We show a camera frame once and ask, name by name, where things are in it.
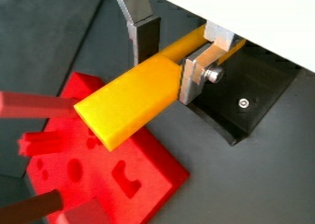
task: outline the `metal bracket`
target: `metal bracket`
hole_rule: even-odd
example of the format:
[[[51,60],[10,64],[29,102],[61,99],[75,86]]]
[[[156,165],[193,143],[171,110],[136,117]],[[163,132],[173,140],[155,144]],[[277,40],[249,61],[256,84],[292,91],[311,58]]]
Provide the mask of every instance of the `metal bracket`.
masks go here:
[[[160,18],[152,14],[149,0],[117,0],[133,41],[133,65],[159,52]]]
[[[211,21],[207,21],[204,38],[212,41],[212,44],[207,43],[184,59],[180,102],[185,105],[201,93],[207,80],[212,83],[219,82],[224,74],[224,70],[219,66],[219,59],[240,41],[231,31]]]

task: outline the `yellow block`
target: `yellow block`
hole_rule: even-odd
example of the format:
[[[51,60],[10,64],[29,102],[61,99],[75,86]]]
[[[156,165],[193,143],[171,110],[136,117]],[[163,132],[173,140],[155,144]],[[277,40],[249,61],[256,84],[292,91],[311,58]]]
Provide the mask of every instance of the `yellow block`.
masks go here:
[[[109,151],[176,100],[180,77],[181,68],[155,56],[73,106]]]

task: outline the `bolt head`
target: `bolt head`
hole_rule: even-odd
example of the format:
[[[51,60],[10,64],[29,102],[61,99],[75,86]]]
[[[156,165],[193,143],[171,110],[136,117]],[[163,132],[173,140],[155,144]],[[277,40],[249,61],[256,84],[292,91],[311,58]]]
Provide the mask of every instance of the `bolt head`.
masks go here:
[[[205,78],[212,82],[217,83],[224,75],[224,69],[221,66],[212,66],[205,72]]]
[[[239,106],[245,109],[249,106],[249,102],[247,99],[240,99],[239,100]]]

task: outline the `black metal plate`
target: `black metal plate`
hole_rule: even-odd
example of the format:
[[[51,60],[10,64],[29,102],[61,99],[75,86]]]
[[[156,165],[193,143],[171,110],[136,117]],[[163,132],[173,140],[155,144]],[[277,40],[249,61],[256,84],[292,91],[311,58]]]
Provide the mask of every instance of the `black metal plate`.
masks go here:
[[[212,118],[217,132],[235,145],[253,130],[300,67],[252,43],[221,66],[225,76],[217,84],[204,85],[189,107],[203,118]],[[245,109],[240,99],[249,102]]]

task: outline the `metal rod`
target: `metal rod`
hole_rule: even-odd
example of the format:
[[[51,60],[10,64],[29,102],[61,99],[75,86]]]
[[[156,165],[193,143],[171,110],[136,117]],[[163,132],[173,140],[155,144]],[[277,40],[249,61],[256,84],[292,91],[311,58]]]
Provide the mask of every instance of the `metal rod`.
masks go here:
[[[0,223],[28,223],[63,209],[61,194],[57,190],[35,196],[13,205],[0,208]]]

